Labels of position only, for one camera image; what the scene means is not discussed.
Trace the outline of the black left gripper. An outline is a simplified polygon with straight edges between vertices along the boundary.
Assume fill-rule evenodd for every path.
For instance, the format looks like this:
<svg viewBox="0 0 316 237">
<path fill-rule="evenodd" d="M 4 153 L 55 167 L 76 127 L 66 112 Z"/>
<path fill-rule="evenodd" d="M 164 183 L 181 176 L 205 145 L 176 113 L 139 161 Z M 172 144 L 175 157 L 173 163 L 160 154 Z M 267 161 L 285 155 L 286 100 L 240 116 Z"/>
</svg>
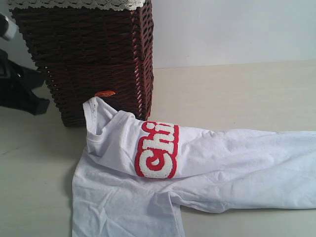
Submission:
<svg viewBox="0 0 316 237">
<path fill-rule="evenodd" d="M 43 86 L 44 76 L 36 70 L 20 66 L 0 51 L 0 105 L 11 109 L 27 109 L 37 116 L 47 112 L 50 101 L 37 97 L 32 90 Z"/>
</svg>

